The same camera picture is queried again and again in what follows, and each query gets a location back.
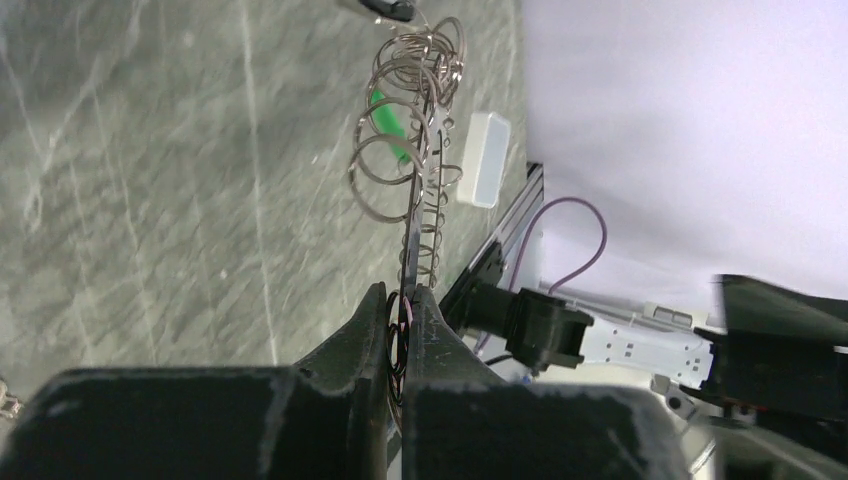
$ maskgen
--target white wall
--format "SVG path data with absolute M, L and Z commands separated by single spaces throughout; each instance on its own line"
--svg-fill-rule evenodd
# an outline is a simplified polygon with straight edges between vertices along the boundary
M 528 154 L 609 223 L 569 286 L 716 310 L 741 273 L 848 298 L 848 2 L 527 0 Z M 544 279 L 596 248 L 562 206 Z

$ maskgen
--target marble table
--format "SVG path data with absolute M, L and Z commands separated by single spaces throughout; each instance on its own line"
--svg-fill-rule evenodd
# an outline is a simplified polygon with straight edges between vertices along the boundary
M 78 366 L 290 363 L 394 282 L 402 229 L 365 217 L 344 180 L 387 30 L 330 0 L 0 5 L 15 393 Z M 449 206 L 439 296 L 525 179 L 523 36 L 518 0 L 422 6 L 468 36 L 454 158 L 472 111 L 514 132 L 499 206 Z

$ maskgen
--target green marker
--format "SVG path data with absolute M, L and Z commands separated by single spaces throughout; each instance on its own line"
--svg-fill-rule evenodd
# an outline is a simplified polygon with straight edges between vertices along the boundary
M 371 103 L 377 103 L 384 98 L 386 97 L 381 91 L 374 90 L 374 95 L 371 95 Z M 376 109 L 372 114 L 372 118 L 374 119 L 374 124 L 377 125 L 377 130 L 379 130 L 380 133 L 397 135 L 398 137 L 406 138 L 406 132 L 403 130 L 403 127 L 400 125 L 400 122 L 395 116 L 395 112 L 392 111 L 391 105 L 383 105 Z M 401 164 L 409 163 L 409 155 L 404 149 L 394 145 L 392 145 L 391 148 L 392 153 L 395 154 Z

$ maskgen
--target cable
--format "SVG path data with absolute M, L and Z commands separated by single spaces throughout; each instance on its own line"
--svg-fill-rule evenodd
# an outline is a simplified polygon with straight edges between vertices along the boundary
M 600 210 L 598 210 L 597 207 L 595 207 L 594 205 L 592 205 L 588 201 L 583 200 L 582 198 L 578 198 L 578 197 L 557 198 L 556 200 L 553 200 L 550 203 L 543 206 L 542 208 L 540 208 L 539 211 L 536 212 L 536 215 L 533 215 L 533 219 L 530 220 L 530 224 L 527 226 L 527 232 L 524 234 L 524 239 L 521 241 L 521 247 L 518 249 L 518 257 L 515 260 L 515 266 L 512 268 L 512 276 L 509 279 L 509 291 L 510 292 L 513 290 L 513 288 L 515 288 L 515 282 L 516 282 L 516 280 L 518 280 L 518 271 L 521 268 L 521 262 L 524 260 L 524 252 L 527 250 L 527 244 L 530 241 L 530 235 L 533 233 L 533 230 L 536 228 L 536 224 L 539 223 L 539 220 L 542 218 L 542 215 L 544 215 L 548 210 L 550 210 L 551 208 L 553 208 L 557 205 L 561 205 L 563 203 L 577 203 L 577 204 L 583 205 L 584 207 L 591 210 L 593 214 L 595 214 L 595 218 L 598 219 L 598 224 L 601 226 L 601 243 L 598 245 L 598 250 L 592 256 L 592 258 L 589 259 L 588 262 L 584 263 L 583 266 L 581 266 L 577 270 L 574 270 L 573 272 L 569 273 L 568 275 L 562 277 L 561 279 L 557 280 L 553 285 L 551 285 L 551 288 L 548 289 L 548 295 L 553 295 L 553 293 L 555 291 L 557 291 L 557 289 L 559 289 L 559 287 L 565 285 L 566 283 L 570 282 L 571 280 L 574 280 L 577 276 L 579 276 L 580 274 L 582 274 L 586 270 L 589 270 L 590 268 L 592 268 L 592 266 L 598 261 L 598 259 L 601 258 L 601 255 L 603 255 L 604 250 L 606 250 L 606 248 L 607 248 L 607 236 L 608 236 L 607 235 L 608 234 L 608 232 L 607 232 L 607 222 L 606 222 L 606 220 L 604 220 L 604 216 L 601 214 Z M 491 337 L 492 336 L 490 334 L 483 333 L 482 337 L 480 337 L 480 340 L 477 341 L 477 345 L 474 346 L 474 354 L 475 355 L 479 355 L 480 352 L 483 351 L 483 348 L 489 342 L 489 339 Z
M 512 358 L 512 355 L 507 353 L 505 355 L 498 355 L 495 358 L 490 358 L 489 360 L 486 360 L 484 363 L 486 364 L 487 367 L 492 367 L 494 365 L 497 365 L 497 364 L 499 364 L 503 361 L 509 360 L 511 358 Z

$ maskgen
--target black cable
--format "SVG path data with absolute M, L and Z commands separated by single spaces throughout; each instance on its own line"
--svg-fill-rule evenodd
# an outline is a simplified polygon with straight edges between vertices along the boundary
M 510 358 L 512 358 L 512 355 L 508 353 L 504 355 L 498 355 L 495 358 L 490 358 L 489 360 L 486 360 L 486 366 L 491 367 L 493 365 L 503 362 L 504 360 L 509 360 Z

